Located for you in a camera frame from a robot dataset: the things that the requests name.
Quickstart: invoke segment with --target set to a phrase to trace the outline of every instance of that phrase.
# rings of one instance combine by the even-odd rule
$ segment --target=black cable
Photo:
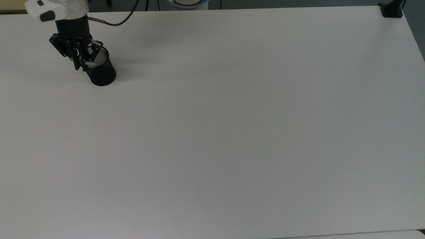
[[[131,9],[130,14],[122,22],[117,23],[117,24],[112,24],[112,23],[109,23],[109,22],[105,22],[105,24],[106,25],[110,25],[110,26],[119,26],[119,25],[122,25],[123,23],[127,22],[127,20],[131,17],[131,15],[133,15],[134,11],[136,10],[136,7],[137,7],[137,4],[138,3],[139,3],[139,0],[136,0],[136,3],[134,4],[134,7]]]
[[[147,7],[149,7],[149,0],[146,0],[146,6],[144,7],[144,11],[147,11]]]

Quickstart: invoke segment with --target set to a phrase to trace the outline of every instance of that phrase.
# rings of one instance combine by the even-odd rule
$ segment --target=gray floor
[[[257,9],[257,8],[293,8],[319,6],[373,6],[378,3],[389,3],[391,0],[222,0],[222,9]],[[92,0],[91,12],[130,11],[135,0],[112,0],[108,6],[105,0]],[[137,11],[144,11],[146,0],[140,0]],[[170,10],[166,0],[159,0],[162,11]],[[220,0],[210,0],[210,9],[218,9]],[[156,0],[150,0],[149,11],[158,11]],[[415,36],[416,42],[425,59],[425,0],[407,0],[403,9],[405,17]]]

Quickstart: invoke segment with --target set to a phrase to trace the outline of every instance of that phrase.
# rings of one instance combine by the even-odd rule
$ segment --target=white table
[[[137,12],[91,23],[117,70],[106,87],[55,32],[0,16],[0,238],[425,227],[425,63],[405,18]]]

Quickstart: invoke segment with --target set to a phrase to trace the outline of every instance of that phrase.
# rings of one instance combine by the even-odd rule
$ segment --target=black bracket
[[[394,0],[391,3],[380,3],[381,12],[383,17],[387,18],[401,18],[403,11],[401,10],[401,3],[403,0]]]
[[[103,43],[86,37],[86,39],[69,38],[60,34],[53,34],[50,43],[63,57],[69,57],[74,62],[74,67],[83,71],[87,70],[86,62],[93,62],[101,50]]]

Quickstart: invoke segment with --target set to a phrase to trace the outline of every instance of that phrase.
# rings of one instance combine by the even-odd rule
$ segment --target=black cylinder
[[[97,86],[109,85],[115,80],[116,77],[116,71],[113,68],[111,61],[109,60],[109,52],[104,47],[102,48],[102,51],[105,53],[106,59],[101,59],[104,56],[99,54],[95,59],[95,62],[100,62],[101,64],[86,70],[91,82]]]
[[[90,36],[87,15],[73,20],[56,21],[56,28],[59,34],[68,38]]]

